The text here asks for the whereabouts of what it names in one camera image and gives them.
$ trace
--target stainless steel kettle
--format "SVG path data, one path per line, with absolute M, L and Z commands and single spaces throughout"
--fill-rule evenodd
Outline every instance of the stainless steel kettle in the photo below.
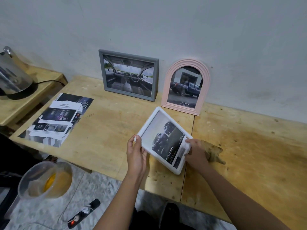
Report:
M 13 61 L 16 55 L 5 46 L 0 53 L 0 95 L 17 100 L 28 97 L 37 90 L 37 84 Z

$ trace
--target hand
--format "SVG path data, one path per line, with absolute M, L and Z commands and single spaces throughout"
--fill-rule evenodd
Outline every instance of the hand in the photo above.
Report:
M 185 141 L 191 145 L 190 152 L 185 155 L 187 163 L 197 171 L 200 171 L 204 166 L 208 166 L 210 155 L 201 146 L 201 141 L 199 139 L 186 139 Z
M 132 143 L 134 137 L 136 141 L 134 146 Z M 147 151 L 141 147 L 141 138 L 139 135 L 133 135 L 127 143 L 127 161 L 128 161 L 128 172 L 127 175 L 137 182 L 141 183 L 143 176 L 146 171 L 146 156 Z

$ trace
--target marble floor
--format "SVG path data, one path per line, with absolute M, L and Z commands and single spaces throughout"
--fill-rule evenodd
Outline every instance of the marble floor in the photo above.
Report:
M 121 182 L 103 174 L 93 172 L 89 174 L 70 164 L 73 169 L 72 184 L 69 190 L 57 199 L 49 200 L 21 200 L 12 212 L 11 221 L 6 230 L 62 230 L 67 227 L 66 222 L 78 213 L 82 207 L 99 199 L 101 205 L 86 217 L 74 229 L 93 229 L 109 203 L 117 192 Z M 145 210 L 157 221 L 168 202 L 166 198 L 139 190 L 135 207 Z M 180 221 L 197 230 L 235 230 L 229 223 L 218 220 L 213 216 L 198 212 L 192 208 L 176 203 L 180 210 Z

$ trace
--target steering wheel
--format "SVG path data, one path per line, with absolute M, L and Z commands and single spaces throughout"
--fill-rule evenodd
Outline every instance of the steering wheel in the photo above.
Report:
M 131 80 L 134 81 L 134 82 L 138 82 L 138 81 L 140 80 L 139 76 L 136 75 L 136 74 L 131 74 L 131 75 L 130 75 L 130 78 L 131 78 Z

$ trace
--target black pants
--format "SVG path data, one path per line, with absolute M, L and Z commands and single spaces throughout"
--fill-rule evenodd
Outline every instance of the black pants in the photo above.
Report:
M 158 223 L 154 220 L 152 216 L 150 216 L 145 211 L 137 212 L 134 208 L 132 220 L 129 226 L 129 230 L 159 230 Z M 161 230 L 169 230 L 169 229 L 176 229 L 176 230 L 195 230 L 192 227 L 189 227 L 182 223 L 174 223 L 172 228 L 163 228 L 161 226 Z
M 2 134 L 0 134 L 0 143 L 0 173 L 9 171 L 22 176 L 32 166 L 41 162 Z M 10 178 L 0 175 L 0 187 L 14 187 L 16 183 L 18 184 L 19 180 L 16 177 Z

